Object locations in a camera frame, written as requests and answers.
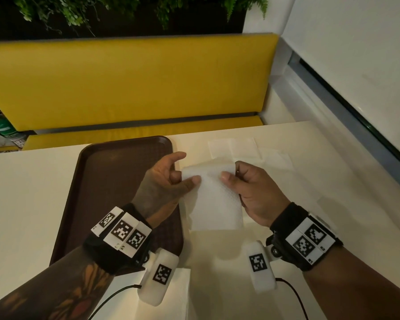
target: tray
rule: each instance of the tray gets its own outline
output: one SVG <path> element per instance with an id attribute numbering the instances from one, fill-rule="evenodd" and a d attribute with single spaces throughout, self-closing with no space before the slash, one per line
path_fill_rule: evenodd
<path id="1" fill-rule="evenodd" d="M 80 152 L 50 264 L 80 246 L 90 229 L 115 206 L 129 203 L 145 172 L 173 152 L 163 136 L 89 145 Z M 152 231 L 150 250 L 180 255 L 184 243 L 179 206 Z M 137 269 L 128 268 L 121 274 Z"/>

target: planter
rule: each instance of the planter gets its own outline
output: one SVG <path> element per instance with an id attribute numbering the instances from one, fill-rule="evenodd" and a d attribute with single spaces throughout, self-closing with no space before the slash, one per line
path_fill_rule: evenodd
<path id="1" fill-rule="evenodd" d="M 12 0 L 0 0 L 0 40 L 236 34 L 242 32 L 246 15 L 245 11 L 235 11 L 227 22 L 226 11 L 220 4 L 199 1 L 187 9 L 177 9 L 170 15 L 168 29 L 163 30 L 155 8 L 155 4 L 141 4 L 131 20 L 98 4 L 96 10 L 91 7 L 86 14 L 90 30 L 68 26 L 60 14 L 50 16 L 47 28 L 39 20 L 24 20 Z"/>

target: qr code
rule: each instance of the qr code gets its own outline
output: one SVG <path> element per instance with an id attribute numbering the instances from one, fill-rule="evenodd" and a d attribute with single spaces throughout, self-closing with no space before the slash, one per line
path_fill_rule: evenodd
<path id="1" fill-rule="evenodd" d="M 267 263 L 262 254 L 249 256 L 249 260 L 254 272 L 267 269 Z"/>
<path id="2" fill-rule="evenodd" d="M 126 221 L 120 220 L 117 226 L 111 231 L 111 233 L 120 240 L 124 240 L 129 232 L 133 229 Z"/>
<path id="3" fill-rule="evenodd" d="M 126 240 L 126 242 L 132 246 L 135 249 L 138 249 L 139 246 L 144 242 L 145 236 L 142 232 L 139 230 L 135 230 L 132 235 L 129 236 L 129 238 Z"/>
<path id="4" fill-rule="evenodd" d="M 159 264 L 156 273 L 154 274 L 153 280 L 159 282 L 160 284 L 166 285 L 169 280 L 169 276 L 172 273 L 172 269 Z"/>
<path id="5" fill-rule="evenodd" d="M 305 231 L 305 235 L 311 239 L 316 245 L 318 245 L 325 237 L 326 233 L 321 230 L 317 225 L 312 224 L 307 231 Z"/>
<path id="6" fill-rule="evenodd" d="M 100 222 L 99 225 L 102 228 L 105 228 L 107 226 L 107 224 L 110 223 L 110 221 L 115 217 L 115 215 L 113 215 L 111 212 L 108 213 Z"/>
<path id="7" fill-rule="evenodd" d="M 304 236 L 300 236 L 292 246 L 304 257 L 308 256 L 315 248 Z"/>

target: wristband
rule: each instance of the wristband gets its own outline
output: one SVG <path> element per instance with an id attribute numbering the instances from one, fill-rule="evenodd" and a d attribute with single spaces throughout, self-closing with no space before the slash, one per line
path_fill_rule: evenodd
<path id="1" fill-rule="evenodd" d="M 85 252 L 111 275 L 127 266 L 140 266 L 148 255 L 152 229 L 133 204 L 115 207 L 92 228 Z"/>
<path id="2" fill-rule="evenodd" d="M 317 265 L 334 245 L 343 245 L 324 221 L 293 202 L 272 223 L 270 230 L 273 235 L 267 238 L 266 245 L 273 246 L 272 254 L 281 255 L 284 261 L 302 271 Z"/>

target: hanging plant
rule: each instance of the hanging plant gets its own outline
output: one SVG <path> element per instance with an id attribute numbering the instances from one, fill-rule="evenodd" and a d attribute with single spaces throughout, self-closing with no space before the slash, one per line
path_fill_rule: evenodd
<path id="1" fill-rule="evenodd" d="M 148 3 L 157 4 L 156 14 L 164 29 L 169 22 L 169 14 L 179 8 L 187 8 L 196 0 L 142 0 Z M 51 14 L 58 13 L 64 15 L 69 26 L 86 25 L 89 21 L 86 11 L 89 7 L 96 4 L 103 4 L 108 10 L 116 10 L 129 18 L 135 16 L 135 12 L 140 0 L 14 0 L 19 11 L 27 21 L 38 18 L 46 25 Z M 268 0 L 219 0 L 226 9 L 227 20 L 231 18 L 234 10 L 250 10 L 257 4 L 263 16 L 267 12 Z"/>

